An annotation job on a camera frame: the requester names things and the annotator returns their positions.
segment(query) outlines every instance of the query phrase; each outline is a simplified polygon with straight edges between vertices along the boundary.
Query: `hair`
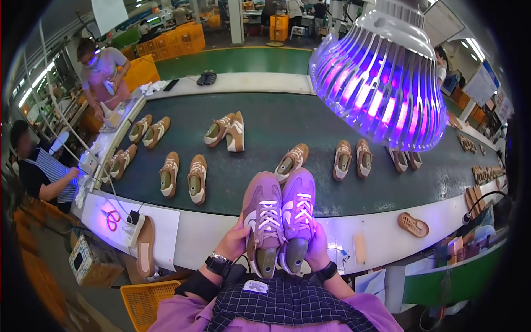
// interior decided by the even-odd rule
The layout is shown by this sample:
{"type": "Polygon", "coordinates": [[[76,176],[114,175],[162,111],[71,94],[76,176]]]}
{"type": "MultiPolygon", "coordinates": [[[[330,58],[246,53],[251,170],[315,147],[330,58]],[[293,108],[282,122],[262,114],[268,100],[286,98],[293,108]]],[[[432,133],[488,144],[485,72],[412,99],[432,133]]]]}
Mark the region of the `hair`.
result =
{"type": "Polygon", "coordinates": [[[28,124],[24,120],[16,120],[11,127],[11,132],[9,132],[9,140],[11,141],[11,146],[13,149],[19,147],[20,136],[24,135],[28,131],[28,124]]]}
{"type": "Polygon", "coordinates": [[[94,54],[96,51],[96,43],[89,38],[82,38],[78,45],[77,55],[78,59],[86,54],[94,54]]]}
{"type": "Polygon", "coordinates": [[[448,70],[448,58],[446,57],[446,52],[444,51],[442,46],[435,47],[435,52],[439,53],[439,56],[446,61],[446,70],[448,70]]]}

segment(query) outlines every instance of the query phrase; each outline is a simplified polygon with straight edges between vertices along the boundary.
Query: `green conveyor belt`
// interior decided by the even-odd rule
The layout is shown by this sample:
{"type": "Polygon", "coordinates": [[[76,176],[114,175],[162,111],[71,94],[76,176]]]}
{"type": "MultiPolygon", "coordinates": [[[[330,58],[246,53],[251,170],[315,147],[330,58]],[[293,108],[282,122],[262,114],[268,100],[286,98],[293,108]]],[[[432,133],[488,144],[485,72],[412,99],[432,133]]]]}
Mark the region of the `green conveyor belt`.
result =
{"type": "MultiPolygon", "coordinates": [[[[239,215],[244,192],[252,177],[260,171],[275,170],[282,156],[298,143],[310,149],[304,167],[314,177],[317,190],[315,217],[369,214],[420,206],[460,195],[473,186],[472,166],[496,166],[494,150],[485,147],[483,156],[463,152],[456,130],[447,127],[441,142],[422,152],[424,164],[398,174],[386,148],[371,144],[374,155],[367,179],[356,174],[355,155],[343,182],[332,179],[335,148],[346,139],[355,149],[362,138],[335,116],[316,96],[284,93],[226,93],[152,100],[146,103],[135,121],[146,114],[153,122],[171,118],[167,133],[152,149],[140,142],[135,158],[114,186],[118,196],[166,207],[239,215]],[[207,148],[202,139],[212,123],[224,115],[241,111],[245,123],[245,148],[241,153],[228,152],[225,141],[207,148]],[[160,193],[159,170],[169,152],[179,154],[181,167],[177,192],[172,199],[160,193]],[[207,160],[207,199],[195,205],[188,194],[186,175],[196,154],[207,160]]],[[[130,145],[126,136],[119,148],[130,145]]]]}

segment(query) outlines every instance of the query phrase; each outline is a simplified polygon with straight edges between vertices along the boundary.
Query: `stool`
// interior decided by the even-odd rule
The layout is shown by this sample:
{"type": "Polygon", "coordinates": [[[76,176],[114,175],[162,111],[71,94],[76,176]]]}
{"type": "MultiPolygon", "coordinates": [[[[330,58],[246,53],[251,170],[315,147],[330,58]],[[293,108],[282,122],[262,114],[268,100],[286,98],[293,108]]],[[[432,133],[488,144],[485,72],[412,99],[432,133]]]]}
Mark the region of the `stool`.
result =
{"type": "Polygon", "coordinates": [[[292,39],[293,35],[298,35],[298,36],[304,37],[305,34],[306,34],[306,28],[305,27],[294,26],[294,27],[292,27],[292,34],[289,35],[289,40],[292,39]]]}

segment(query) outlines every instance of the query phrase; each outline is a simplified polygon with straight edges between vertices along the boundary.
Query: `wristwatch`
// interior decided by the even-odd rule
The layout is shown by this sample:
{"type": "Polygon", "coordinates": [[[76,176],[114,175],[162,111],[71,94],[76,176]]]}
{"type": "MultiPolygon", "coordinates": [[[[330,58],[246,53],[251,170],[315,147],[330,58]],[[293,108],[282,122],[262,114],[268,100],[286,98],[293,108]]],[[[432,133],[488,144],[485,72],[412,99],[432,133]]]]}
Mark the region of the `wristwatch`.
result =
{"type": "Polygon", "coordinates": [[[315,273],[320,282],[324,283],[326,280],[332,278],[337,273],[337,264],[334,262],[328,263],[324,269],[315,273]]]}
{"type": "Polygon", "coordinates": [[[214,251],[210,256],[208,256],[205,264],[207,265],[207,269],[209,271],[225,279],[233,262],[214,251]]]}

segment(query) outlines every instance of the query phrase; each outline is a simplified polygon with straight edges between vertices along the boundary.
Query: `white tag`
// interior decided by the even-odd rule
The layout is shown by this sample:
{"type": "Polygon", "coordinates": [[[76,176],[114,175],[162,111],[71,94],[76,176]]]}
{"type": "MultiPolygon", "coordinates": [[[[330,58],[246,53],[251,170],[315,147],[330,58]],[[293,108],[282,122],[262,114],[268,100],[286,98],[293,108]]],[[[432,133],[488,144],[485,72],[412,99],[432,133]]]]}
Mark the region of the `white tag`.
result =
{"type": "Polygon", "coordinates": [[[244,291],[250,291],[254,293],[263,293],[263,294],[267,294],[267,288],[268,288],[267,284],[257,282],[254,280],[249,280],[243,286],[244,291]]]}

